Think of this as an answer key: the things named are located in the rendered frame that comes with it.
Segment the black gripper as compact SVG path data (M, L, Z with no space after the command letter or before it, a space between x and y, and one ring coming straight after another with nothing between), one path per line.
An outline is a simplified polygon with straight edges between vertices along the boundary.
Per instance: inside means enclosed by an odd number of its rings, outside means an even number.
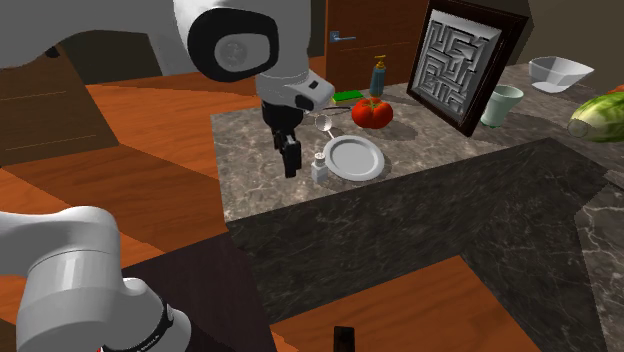
M283 151L285 177L295 177L299 169L299 142L291 135L286 135L283 142L282 132L294 134L295 128L299 125L299 109L262 101L262 117L271 129L274 148Z

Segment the red tomato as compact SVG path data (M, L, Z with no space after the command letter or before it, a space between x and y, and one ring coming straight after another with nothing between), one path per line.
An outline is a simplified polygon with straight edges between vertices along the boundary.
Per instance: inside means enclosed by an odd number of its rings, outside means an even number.
M352 109L353 122L362 128L381 129L393 120L393 109L379 98L360 100Z

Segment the dark robot stand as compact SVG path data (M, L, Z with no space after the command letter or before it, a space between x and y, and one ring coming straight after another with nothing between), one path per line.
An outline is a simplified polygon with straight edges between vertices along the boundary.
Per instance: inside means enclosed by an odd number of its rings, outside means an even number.
M277 352L246 255L227 233L126 267L191 320L185 352Z

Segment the green sponge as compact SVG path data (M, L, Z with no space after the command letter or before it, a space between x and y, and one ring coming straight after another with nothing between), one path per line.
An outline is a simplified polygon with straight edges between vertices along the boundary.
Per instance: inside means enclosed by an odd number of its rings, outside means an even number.
M338 105L338 104L344 104L344 103L349 103L352 101L359 101L361 99L364 98L364 95L358 91L358 90L350 90L350 91L343 91L343 92L337 92L332 96L331 101Z

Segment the green melon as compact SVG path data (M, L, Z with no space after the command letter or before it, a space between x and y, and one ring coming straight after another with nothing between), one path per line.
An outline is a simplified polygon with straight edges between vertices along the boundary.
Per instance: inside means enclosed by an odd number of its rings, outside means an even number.
M568 133L596 143L624 142L624 91L595 97L572 114Z

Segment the brown wooden door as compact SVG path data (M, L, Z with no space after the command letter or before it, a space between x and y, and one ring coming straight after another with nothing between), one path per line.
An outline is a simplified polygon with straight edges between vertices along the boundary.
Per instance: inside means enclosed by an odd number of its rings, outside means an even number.
M429 0L327 0L325 80L337 92L370 86L378 57L384 83L409 81Z

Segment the small black block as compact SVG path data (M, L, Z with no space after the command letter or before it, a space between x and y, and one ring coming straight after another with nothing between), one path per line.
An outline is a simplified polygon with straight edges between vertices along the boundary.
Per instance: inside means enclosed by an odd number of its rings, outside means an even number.
M355 352L355 329L353 327L334 327L333 352Z

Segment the pale green cup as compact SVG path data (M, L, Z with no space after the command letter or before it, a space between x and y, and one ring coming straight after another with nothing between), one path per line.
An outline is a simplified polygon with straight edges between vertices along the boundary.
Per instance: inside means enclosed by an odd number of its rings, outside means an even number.
M488 100L480 122L490 128L502 125L509 111L524 97L524 92L514 86L497 85Z

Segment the white salt shaker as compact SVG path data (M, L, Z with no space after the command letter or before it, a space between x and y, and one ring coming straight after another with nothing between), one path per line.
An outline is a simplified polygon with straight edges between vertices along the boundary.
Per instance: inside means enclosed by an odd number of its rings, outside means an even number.
M329 169L325 164L325 154L317 152L315 160L311 164L311 177L316 183L325 182L328 179Z

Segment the brown wooden cabinet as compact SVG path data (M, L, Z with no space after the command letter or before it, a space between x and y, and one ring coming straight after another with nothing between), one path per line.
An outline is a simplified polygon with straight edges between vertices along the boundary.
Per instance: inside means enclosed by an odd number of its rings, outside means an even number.
M117 145L60 45L0 70L0 167Z

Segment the white bowl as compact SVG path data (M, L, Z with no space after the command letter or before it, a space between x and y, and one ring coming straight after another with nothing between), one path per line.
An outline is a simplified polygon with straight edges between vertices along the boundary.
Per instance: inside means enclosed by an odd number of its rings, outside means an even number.
M534 58L529 62L531 85L546 93L560 93L579 82L594 69L557 56Z

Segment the dark framed maze picture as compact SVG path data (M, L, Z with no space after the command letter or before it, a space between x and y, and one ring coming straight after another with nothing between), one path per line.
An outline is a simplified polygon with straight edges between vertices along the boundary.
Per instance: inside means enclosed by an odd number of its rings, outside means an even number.
M528 20L463 0L429 0L406 93L471 136Z

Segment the white round plate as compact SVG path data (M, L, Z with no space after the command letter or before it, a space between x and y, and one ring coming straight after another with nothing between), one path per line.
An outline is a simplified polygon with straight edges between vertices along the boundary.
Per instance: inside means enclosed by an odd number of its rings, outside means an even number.
M373 142L354 135L333 138L323 153L329 170L349 181L372 180L382 173L385 164L383 153Z

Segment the blue soap dispenser bottle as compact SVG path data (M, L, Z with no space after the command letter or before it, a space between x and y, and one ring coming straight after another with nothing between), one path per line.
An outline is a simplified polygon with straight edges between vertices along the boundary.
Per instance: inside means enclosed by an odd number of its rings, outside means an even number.
M371 97L379 98L383 94L386 73L385 58L385 55L375 56L377 63L373 68L369 87L369 94Z

